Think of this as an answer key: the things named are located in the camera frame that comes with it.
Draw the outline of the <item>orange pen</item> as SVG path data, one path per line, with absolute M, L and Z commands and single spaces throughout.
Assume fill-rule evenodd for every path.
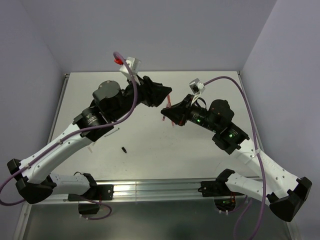
M 167 104 L 166 104 L 166 107 L 167 107 L 168 109 L 171 109 L 172 103 L 171 103 L 171 105 L 167 105 Z M 169 115 L 167 116 L 167 118 L 170 119 L 171 126 L 174 127 L 176 124 L 175 124 L 175 122 L 172 120 L 172 111 L 171 111 L 171 110 L 168 110 L 167 112 L 169 113 Z

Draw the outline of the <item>white pen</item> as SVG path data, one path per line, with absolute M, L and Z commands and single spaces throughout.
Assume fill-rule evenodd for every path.
M 106 133 L 106 134 L 104 135 L 104 137 L 110 136 L 110 135 L 116 133 L 116 132 L 119 131 L 119 130 L 120 130 L 119 127 L 114 128 L 114 129 L 112 129 L 111 131 L 109 131 L 108 133 Z

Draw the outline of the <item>clear cap small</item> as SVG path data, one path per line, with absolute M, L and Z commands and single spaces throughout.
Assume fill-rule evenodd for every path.
M 170 95 L 168 94 L 166 98 L 167 98 L 167 105 L 168 105 L 168 106 L 169 106 L 169 105 L 171 106 L 171 98 L 170 98 Z

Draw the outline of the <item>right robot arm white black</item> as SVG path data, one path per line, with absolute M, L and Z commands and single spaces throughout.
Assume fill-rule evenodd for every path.
M 232 169 L 222 171 L 214 181 L 201 183 L 204 197 L 239 193 L 265 203 L 281 220 L 291 222 L 307 200 L 312 182 L 286 171 L 266 153 L 254 146 L 249 135 L 232 122 L 234 112 L 226 100 L 214 100 L 208 109 L 192 104 L 192 95 L 166 107 L 161 113 L 178 126 L 188 121 L 214 133 L 215 145 L 249 167 L 266 183 L 249 179 Z

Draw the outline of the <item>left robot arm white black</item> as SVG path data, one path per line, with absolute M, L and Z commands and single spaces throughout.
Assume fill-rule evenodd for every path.
M 139 77 L 138 84 L 128 82 L 125 89 L 113 80 L 102 82 L 93 92 L 90 106 L 62 134 L 34 155 L 23 160 L 13 158 L 7 163 L 18 193 L 29 204 L 59 194 L 78 195 L 86 200 L 95 198 L 98 185 L 91 174 L 59 175 L 53 170 L 113 130 L 137 105 L 158 107 L 171 91 L 171 87 L 153 82 L 148 76 Z

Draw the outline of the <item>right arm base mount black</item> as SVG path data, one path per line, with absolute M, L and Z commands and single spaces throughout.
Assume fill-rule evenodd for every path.
M 217 180 L 202 181 L 197 191 L 204 198 L 213 197 L 218 211 L 228 213 L 236 208 L 236 194 L 230 191 L 224 183 Z

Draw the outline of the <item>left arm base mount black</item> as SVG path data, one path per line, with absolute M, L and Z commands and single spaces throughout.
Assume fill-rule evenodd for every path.
M 82 195 L 69 194 L 67 200 L 69 202 L 78 202 L 78 212 L 82 217 L 89 219 L 95 219 L 96 215 L 102 206 L 104 206 L 108 212 L 105 218 L 109 217 L 112 213 L 112 208 L 104 201 L 111 201 L 114 194 L 114 185 L 112 184 L 98 184 L 93 188 L 90 188 L 86 193 Z

